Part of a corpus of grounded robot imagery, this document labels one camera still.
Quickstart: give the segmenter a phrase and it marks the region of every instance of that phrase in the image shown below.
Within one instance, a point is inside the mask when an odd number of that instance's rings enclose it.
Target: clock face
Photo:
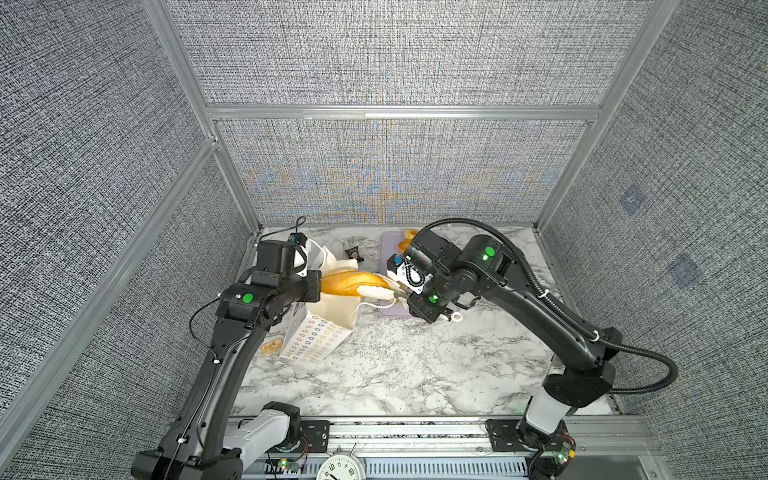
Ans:
[[[343,453],[328,458],[317,472],[317,480],[364,480],[365,477],[357,458]]]

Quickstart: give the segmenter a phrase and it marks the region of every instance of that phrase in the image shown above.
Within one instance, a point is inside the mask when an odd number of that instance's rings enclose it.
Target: white marble surface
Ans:
[[[302,231],[338,257],[359,246],[361,270],[379,270],[379,239],[397,227],[307,228]],[[542,284],[557,291],[530,228],[502,232],[528,258]],[[463,247],[471,227],[435,229]],[[287,237],[286,233],[276,238]],[[361,306],[353,334],[320,363],[254,356],[233,415],[256,415],[272,400],[302,415],[519,415],[549,366],[551,351],[513,317],[478,302],[464,321],[432,325],[390,318]],[[283,336],[275,326],[265,342]],[[578,413],[611,414],[606,399]]]

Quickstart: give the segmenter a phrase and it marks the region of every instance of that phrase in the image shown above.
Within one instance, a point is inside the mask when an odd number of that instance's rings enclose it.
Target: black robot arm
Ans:
[[[430,230],[446,223],[468,223],[493,237],[476,235],[460,249]],[[418,288],[408,298],[412,315],[429,323],[450,319],[454,312],[449,305],[465,308],[459,297],[471,293],[475,299],[486,299],[509,312],[552,350],[551,368],[518,424],[520,442],[529,448],[539,449],[550,442],[563,427],[564,415],[616,391],[615,370],[608,360],[620,351],[656,359],[669,368],[661,381],[621,392],[654,391],[677,377],[677,367],[666,356],[625,346],[616,329],[592,325],[569,310],[541,287],[514,244],[476,220],[453,218],[431,223],[413,238],[402,256],[392,256],[387,266],[393,276],[419,279]]]
[[[155,450],[136,456],[131,474],[142,480],[205,480],[239,478],[243,471],[241,450],[223,445],[230,411],[253,354],[270,327],[279,323],[294,302],[317,302],[320,271],[306,269],[301,249],[306,238],[292,234],[288,242],[263,240],[257,264],[219,299],[214,334],[187,401],[176,421]],[[303,267],[294,267],[296,252]],[[292,445],[298,441],[299,411],[272,402],[264,422],[285,418],[281,437],[271,436],[266,446]]]

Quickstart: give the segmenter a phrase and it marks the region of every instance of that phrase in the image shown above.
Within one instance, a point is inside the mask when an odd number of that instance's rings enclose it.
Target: textured gray panel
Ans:
[[[140,2],[4,2],[0,414],[202,141]]]
[[[208,100],[265,104],[599,104],[650,4],[168,2]]]
[[[203,359],[187,320],[233,281],[248,235],[211,160],[3,479],[130,478],[136,452],[157,446]],[[214,312],[195,319],[202,338]]]
[[[680,365],[624,397],[680,480],[768,467],[767,25],[765,2],[684,0],[545,231],[588,319]],[[661,374],[619,358],[622,385]]]
[[[221,134],[263,222],[536,218],[581,121],[228,120]]]

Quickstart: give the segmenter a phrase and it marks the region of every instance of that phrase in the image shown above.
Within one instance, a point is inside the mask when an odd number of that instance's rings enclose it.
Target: metal rail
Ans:
[[[599,107],[584,105],[258,105],[210,104],[210,120],[224,118],[302,118],[307,120],[374,120],[397,118],[492,120],[587,120]]]
[[[168,60],[170,60],[174,70],[176,70],[181,87],[189,99],[192,112],[195,113],[197,121],[200,122],[200,128],[207,136],[213,135],[219,142],[218,146],[220,148],[216,152],[216,159],[221,173],[232,192],[232,198],[235,204],[237,204],[237,208],[240,209],[243,220],[250,231],[256,233],[260,228],[256,208],[248,194],[248,190],[245,188],[240,172],[238,172],[235,163],[232,161],[226,145],[223,144],[220,132],[216,129],[215,124],[206,116],[207,102],[205,93],[203,93],[203,89],[200,87],[200,82],[194,73],[189,56],[181,45],[181,39],[170,16],[170,12],[163,0],[143,0],[142,3],[157,32],[157,36],[160,38]]]
[[[236,429],[246,418],[249,417],[230,417],[228,430]],[[485,420],[508,419],[515,423],[519,416],[328,416],[304,419],[331,422],[329,453],[337,449],[348,452],[354,447],[361,458],[532,455],[529,452],[493,452],[488,440]],[[574,415],[567,418],[566,423],[576,439],[579,455],[661,455],[641,416]],[[313,456],[327,454],[310,454]]]
[[[24,389],[16,396],[0,419],[0,474],[5,471],[45,407],[88,347],[109,310],[131,281],[147,252],[160,236],[170,216],[192,188],[197,175],[214,149],[208,138],[168,187],[163,198],[141,224],[123,252],[112,264],[98,286],[91,292],[69,327],[48,352]]]

